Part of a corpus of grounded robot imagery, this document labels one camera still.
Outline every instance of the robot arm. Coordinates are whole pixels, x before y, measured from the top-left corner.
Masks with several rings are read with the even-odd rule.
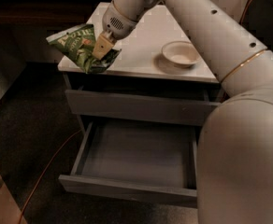
[[[113,0],[94,56],[162,1],[229,99],[208,117],[197,157],[200,224],[273,224],[273,52],[210,0]]]

